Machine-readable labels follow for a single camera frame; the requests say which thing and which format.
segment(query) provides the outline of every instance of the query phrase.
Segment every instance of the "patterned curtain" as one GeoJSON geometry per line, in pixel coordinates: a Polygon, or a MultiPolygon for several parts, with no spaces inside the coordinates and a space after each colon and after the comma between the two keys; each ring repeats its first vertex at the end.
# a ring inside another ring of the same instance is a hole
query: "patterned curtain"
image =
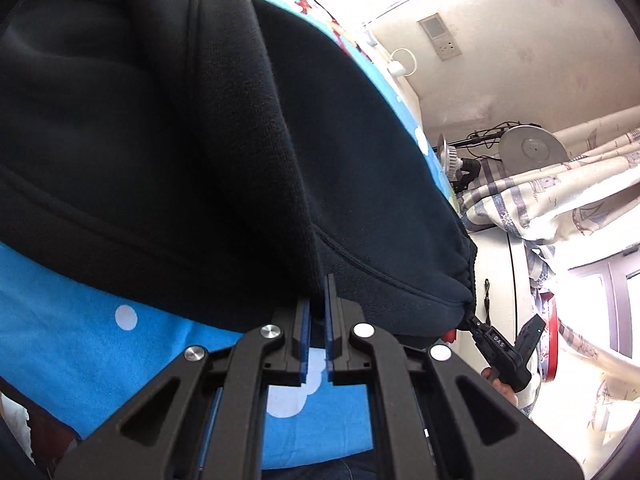
{"type": "Polygon", "coordinates": [[[460,194],[470,232],[494,225],[525,241],[531,285],[552,288],[554,244],[588,236],[640,205],[640,107],[555,134],[573,158],[514,176],[492,158],[460,194]]]}

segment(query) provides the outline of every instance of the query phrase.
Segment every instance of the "folded black fabric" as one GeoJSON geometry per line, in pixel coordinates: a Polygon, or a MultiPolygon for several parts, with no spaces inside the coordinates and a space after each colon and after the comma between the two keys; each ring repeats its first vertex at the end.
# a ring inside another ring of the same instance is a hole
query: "folded black fabric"
{"type": "Polygon", "coordinates": [[[26,0],[0,40],[0,241],[228,330],[321,277],[392,332],[473,309],[475,247],[377,89],[261,0],[26,0]]]}

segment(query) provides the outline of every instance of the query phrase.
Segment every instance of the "blue fabric with white dots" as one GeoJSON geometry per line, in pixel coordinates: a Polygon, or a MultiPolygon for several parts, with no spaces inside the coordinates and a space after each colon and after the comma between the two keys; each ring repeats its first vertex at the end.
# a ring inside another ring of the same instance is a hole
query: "blue fabric with white dots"
{"type": "MultiPolygon", "coordinates": [[[[325,23],[294,12],[335,40],[325,23]]],[[[449,183],[406,105],[351,44],[367,74],[424,154],[447,199],[449,183]]],[[[73,282],[0,243],[0,376],[87,437],[146,382],[192,344],[216,350],[241,334],[173,316],[73,282]]],[[[301,388],[271,387],[263,465],[324,462],[372,447],[364,386],[332,386],[324,351],[312,349],[301,388]]]]}

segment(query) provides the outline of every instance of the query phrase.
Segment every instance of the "white polka dot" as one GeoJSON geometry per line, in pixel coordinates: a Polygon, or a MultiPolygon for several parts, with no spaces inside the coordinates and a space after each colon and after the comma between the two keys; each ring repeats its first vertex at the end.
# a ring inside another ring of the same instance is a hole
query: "white polka dot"
{"type": "Polygon", "coordinates": [[[418,148],[425,155],[429,155],[429,143],[427,142],[427,137],[424,136],[424,131],[421,128],[416,128],[414,131],[415,139],[418,141],[418,148]]]}
{"type": "Polygon", "coordinates": [[[116,323],[123,330],[133,330],[138,324],[138,314],[129,305],[121,305],[116,309],[116,323]]]}

